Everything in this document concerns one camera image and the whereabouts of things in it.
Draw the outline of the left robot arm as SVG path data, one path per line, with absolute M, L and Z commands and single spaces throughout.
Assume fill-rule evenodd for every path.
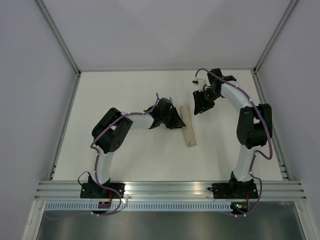
M 91 188 L 94 195 L 98 198 L 108 195 L 114 152 L 121 147 L 129 131 L 152 130 L 162 124 L 169 130 L 186 126 L 173 102 L 167 98 L 157 97 L 154 105 L 140 112 L 123 112 L 115 107 L 106 112 L 91 132 L 90 148 L 96 151 L 95 183 Z

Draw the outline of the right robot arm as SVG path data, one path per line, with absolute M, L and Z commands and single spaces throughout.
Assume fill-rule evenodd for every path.
M 208 79 L 195 77 L 193 84 L 194 114 L 202 114 L 215 106 L 216 100 L 228 100 L 238 111 L 236 137 L 240 152 L 235 169 L 231 172 L 228 192 L 235 198 L 247 190 L 246 185 L 257 179 L 252 173 L 258 154 L 267 160 L 273 158 L 272 108 L 268 103 L 255 102 L 241 88 L 232 75 L 223 75 L 219 68 L 205 70 Z

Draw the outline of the beige cloth napkin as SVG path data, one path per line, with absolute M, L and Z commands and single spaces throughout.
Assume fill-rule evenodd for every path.
M 196 136 L 192 124 L 191 109 L 188 104 L 181 105 L 179 107 L 180 117 L 185 126 L 182 127 L 183 139 L 187 148 L 193 148 L 197 146 Z

